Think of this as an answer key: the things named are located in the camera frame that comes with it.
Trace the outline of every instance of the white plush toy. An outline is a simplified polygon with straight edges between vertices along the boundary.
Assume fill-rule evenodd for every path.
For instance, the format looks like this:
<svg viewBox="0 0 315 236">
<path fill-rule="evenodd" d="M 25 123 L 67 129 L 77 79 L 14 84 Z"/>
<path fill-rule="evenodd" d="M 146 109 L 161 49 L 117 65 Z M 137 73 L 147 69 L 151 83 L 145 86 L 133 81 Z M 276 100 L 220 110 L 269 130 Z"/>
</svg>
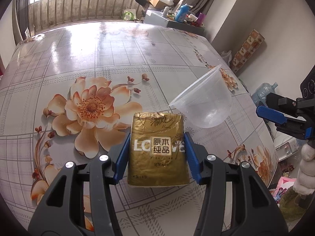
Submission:
<svg viewBox="0 0 315 236">
<path fill-rule="evenodd" d="M 301 150 L 302 160 L 294 182 L 293 190 L 300 195 L 310 195 L 315 190 L 315 149 L 311 141 L 304 144 Z"/>
</svg>

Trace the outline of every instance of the blue gripper pad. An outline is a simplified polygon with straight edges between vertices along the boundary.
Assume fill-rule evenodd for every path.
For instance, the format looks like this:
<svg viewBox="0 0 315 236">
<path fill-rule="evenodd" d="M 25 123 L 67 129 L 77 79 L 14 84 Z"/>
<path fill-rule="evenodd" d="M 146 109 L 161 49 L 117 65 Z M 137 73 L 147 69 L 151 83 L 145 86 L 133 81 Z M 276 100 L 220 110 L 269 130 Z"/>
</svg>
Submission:
<svg viewBox="0 0 315 236">
<path fill-rule="evenodd" d="M 128 163 L 128 158 L 129 158 L 129 148 L 130 148 L 130 133 L 128 137 L 126 138 L 126 141 L 122 147 L 120 155 L 115 164 L 114 180 L 116 183 L 118 183 L 122 179 L 123 174 L 125 172 L 125 169 Z"/>
<path fill-rule="evenodd" d="M 256 109 L 256 114 L 260 118 L 270 120 L 277 124 L 284 124 L 287 122 L 287 118 L 283 113 L 273 110 L 265 106 L 259 106 Z"/>
<path fill-rule="evenodd" d="M 184 134 L 184 143 L 190 172 L 193 179 L 199 184 L 201 181 L 200 164 L 193 148 L 194 142 L 192 142 L 191 137 L 187 133 Z"/>
<path fill-rule="evenodd" d="M 309 139 L 313 135 L 313 128 L 309 127 L 305 130 L 305 139 Z"/>
</svg>

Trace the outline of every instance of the green cloth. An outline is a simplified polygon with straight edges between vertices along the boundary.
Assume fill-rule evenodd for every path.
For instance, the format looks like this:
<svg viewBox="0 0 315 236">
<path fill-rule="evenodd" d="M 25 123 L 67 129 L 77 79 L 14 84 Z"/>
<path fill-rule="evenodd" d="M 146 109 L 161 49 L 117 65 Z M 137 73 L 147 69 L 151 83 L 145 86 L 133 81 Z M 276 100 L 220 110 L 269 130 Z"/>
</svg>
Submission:
<svg viewBox="0 0 315 236">
<path fill-rule="evenodd" d="M 299 207 L 298 204 L 295 203 L 297 196 L 298 194 L 293 190 L 293 186 L 282 195 L 279 205 L 285 220 L 293 221 L 304 215 L 306 209 Z"/>
</svg>

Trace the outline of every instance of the floral tablecloth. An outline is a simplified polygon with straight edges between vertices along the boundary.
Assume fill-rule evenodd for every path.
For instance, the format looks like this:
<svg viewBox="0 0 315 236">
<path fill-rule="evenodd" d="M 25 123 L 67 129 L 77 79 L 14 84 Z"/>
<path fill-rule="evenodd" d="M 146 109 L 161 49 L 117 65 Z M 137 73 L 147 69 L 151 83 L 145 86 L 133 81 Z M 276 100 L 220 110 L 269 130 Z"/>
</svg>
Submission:
<svg viewBox="0 0 315 236">
<path fill-rule="evenodd" d="M 67 26 L 17 46 L 0 84 L 0 192 L 27 228 L 37 204 L 67 162 L 89 162 L 122 141 L 137 111 L 173 112 L 169 103 L 210 68 L 233 106 L 221 125 L 185 131 L 226 162 L 249 161 L 268 184 L 277 157 L 268 130 L 242 84 L 200 36 L 152 25 L 104 22 Z M 192 235 L 205 188 L 111 186 L 123 235 Z M 228 185 L 223 230 L 231 217 Z M 86 226 L 92 229 L 89 185 Z"/>
</svg>

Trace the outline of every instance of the shopping bag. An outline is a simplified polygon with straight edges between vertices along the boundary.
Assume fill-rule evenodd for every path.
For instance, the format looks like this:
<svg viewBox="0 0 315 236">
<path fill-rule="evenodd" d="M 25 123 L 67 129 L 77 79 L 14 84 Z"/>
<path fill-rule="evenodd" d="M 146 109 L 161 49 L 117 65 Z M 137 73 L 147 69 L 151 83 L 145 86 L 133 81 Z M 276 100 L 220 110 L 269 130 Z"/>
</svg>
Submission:
<svg viewBox="0 0 315 236">
<path fill-rule="evenodd" d="M 132 9 L 130 6 L 129 8 L 126 6 L 126 9 L 123 11 L 123 20 L 132 21 L 135 19 L 137 19 L 136 10 Z"/>
</svg>

